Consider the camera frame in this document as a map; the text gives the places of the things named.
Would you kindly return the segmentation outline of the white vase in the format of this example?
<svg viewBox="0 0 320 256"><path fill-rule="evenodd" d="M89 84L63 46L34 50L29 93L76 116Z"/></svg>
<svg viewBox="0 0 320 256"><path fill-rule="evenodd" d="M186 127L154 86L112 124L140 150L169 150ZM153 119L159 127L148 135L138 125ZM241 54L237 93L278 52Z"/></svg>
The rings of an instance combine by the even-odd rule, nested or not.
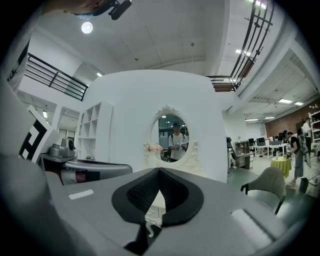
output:
<svg viewBox="0 0 320 256"><path fill-rule="evenodd" d="M147 152L147 168L156 168L157 167L157 156L156 153L153 151Z"/></svg>

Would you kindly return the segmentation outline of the white dressing table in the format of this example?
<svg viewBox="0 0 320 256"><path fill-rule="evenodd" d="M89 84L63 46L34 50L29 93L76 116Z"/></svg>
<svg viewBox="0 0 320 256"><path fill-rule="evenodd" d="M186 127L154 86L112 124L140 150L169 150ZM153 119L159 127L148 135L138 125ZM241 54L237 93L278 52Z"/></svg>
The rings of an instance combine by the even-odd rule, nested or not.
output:
<svg viewBox="0 0 320 256"><path fill-rule="evenodd" d="M159 191L149 207L144 218L146 221L145 227L147 230L147 235L149 238L155 236L155 231L153 228L162 228L163 215L166 213L165 198L163 194Z"/></svg>

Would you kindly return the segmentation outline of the grey chair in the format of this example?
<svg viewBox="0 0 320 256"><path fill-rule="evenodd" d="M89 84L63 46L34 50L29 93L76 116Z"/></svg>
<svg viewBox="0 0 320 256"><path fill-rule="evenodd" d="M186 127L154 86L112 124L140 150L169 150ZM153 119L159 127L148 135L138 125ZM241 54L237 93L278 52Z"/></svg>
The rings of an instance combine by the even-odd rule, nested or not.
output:
<svg viewBox="0 0 320 256"><path fill-rule="evenodd" d="M274 166L266 168L255 180L242 185L240 191L246 195L249 191L265 191L277 196L279 202L273 211L275 215L278 214L287 195L284 174L280 168Z"/></svg>

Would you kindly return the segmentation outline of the white office desk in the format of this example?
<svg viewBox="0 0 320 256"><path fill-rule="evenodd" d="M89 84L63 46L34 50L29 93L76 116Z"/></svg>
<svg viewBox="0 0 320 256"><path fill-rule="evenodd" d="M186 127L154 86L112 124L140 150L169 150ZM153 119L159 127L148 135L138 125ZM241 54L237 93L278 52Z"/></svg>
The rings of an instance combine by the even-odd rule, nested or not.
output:
<svg viewBox="0 0 320 256"><path fill-rule="evenodd" d="M286 147L288 146L287 143L282 143L282 144L277 144L277 145L255 145L253 146L254 148L254 153L257 153L258 149L264 149L267 148L267 158L270 159L271 156L269 154L270 149L276 149L276 148L281 148L282 149L282 155L286 153Z"/></svg>

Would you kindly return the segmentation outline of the oval white ornate mirror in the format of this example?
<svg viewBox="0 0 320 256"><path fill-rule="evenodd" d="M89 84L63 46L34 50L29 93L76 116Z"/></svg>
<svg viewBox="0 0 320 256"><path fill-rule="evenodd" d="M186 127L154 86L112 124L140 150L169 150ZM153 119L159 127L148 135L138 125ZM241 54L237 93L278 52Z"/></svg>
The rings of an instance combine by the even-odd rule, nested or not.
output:
<svg viewBox="0 0 320 256"><path fill-rule="evenodd" d="M170 141L174 123L181 130L179 141ZM148 152L155 152L157 167L171 168L190 174L205 174L198 154L198 141L187 118L168 105L161 108L152 118L143 144L143 167L147 168Z"/></svg>

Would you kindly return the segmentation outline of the brown cabinet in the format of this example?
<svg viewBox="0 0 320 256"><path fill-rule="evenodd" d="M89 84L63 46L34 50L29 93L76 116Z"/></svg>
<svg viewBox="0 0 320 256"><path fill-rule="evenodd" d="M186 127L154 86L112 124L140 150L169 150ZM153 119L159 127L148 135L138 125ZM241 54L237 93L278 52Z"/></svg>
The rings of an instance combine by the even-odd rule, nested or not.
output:
<svg viewBox="0 0 320 256"><path fill-rule="evenodd" d="M233 149L236 156L235 166L237 168L250 170L253 165L255 153L249 140L235 142Z"/></svg>

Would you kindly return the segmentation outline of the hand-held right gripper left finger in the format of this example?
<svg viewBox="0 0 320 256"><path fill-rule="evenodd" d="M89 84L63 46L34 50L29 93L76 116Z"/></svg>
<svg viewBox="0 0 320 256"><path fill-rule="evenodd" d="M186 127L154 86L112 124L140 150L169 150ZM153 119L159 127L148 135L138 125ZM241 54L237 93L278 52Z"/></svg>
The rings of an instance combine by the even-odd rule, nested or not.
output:
<svg viewBox="0 0 320 256"><path fill-rule="evenodd" d="M71 236L75 256L139 256L148 248L143 209L159 170L148 168L110 179L62 185L46 173L53 204Z"/></svg>

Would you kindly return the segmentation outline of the white shelf unit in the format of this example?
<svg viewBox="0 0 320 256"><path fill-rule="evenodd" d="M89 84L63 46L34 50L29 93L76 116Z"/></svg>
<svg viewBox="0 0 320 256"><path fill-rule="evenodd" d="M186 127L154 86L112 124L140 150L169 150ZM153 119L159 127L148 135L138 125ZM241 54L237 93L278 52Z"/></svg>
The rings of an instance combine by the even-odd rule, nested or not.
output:
<svg viewBox="0 0 320 256"><path fill-rule="evenodd" d="M113 106L101 101L80 113L77 125L77 158L109 161L110 130Z"/></svg>

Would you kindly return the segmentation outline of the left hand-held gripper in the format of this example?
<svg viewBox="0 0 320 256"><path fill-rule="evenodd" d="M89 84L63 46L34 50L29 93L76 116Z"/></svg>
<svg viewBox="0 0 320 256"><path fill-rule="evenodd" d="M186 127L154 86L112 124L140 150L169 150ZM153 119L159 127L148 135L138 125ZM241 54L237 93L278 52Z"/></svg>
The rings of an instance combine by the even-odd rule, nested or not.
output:
<svg viewBox="0 0 320 256"><path fill-rule="evenodd" d="M63 139L59 133L41 117L36 109L29 105L27 110L35 121L20 148L19 155L33 163L39 162L41 154L58 158L74 158L75 151L68 145L62 145ZM63 185L107 180L132 173L132 167L127 164L87 159L73 159L61 165Z"/></svg>

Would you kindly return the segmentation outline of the black railing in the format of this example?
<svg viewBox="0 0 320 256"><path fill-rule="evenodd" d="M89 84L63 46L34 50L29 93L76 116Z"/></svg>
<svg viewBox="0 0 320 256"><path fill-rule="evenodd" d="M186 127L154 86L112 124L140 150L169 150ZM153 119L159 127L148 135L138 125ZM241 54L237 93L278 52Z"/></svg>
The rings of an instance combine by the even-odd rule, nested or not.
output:
<svg viewBox="0 0 320 256"><path fill-rule="evenodd" d="M236 92L246 81L264 49L264 42L273 26L272 19L275 7L272 0L249 1L251 2L251 11L249 17L246 18L248 21L247 30L242 46L236 49L250 52L251 55L238 54L235 49L237 57L230 73L208 76L217 93Z"/></svg>
<svg viewBox="0 0 320 256"><path fill-rule="evenodd" d="M25 76L81 102L89 88L79 79L68 75L31 53L28 53Z"/></svg>

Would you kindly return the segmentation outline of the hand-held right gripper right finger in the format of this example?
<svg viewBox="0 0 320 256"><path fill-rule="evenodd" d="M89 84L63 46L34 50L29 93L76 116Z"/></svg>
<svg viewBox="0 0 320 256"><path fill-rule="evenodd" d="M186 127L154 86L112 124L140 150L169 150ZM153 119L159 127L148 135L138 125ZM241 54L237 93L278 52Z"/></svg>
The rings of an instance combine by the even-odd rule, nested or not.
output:
<svg viewBox="0 0 320 256"><path fill-rule="evenodd" d="M288 228L273 212L232 186L173 170L204 195L189 222L164 227L149 256L279 256L296 239L299 224Z"/></svg>

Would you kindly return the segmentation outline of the yellow-green round table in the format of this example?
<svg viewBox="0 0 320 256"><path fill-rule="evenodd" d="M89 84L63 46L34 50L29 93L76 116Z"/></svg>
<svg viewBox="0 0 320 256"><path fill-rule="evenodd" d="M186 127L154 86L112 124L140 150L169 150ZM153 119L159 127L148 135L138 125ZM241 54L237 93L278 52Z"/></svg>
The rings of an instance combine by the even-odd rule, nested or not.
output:
<svg viewBox="0 0 320 256"><path fill-rule="evenodd" d="M272 158L271 166L281 169L284 178L288 178L292 169L292 159L286 156L276 156Z"/></svg>

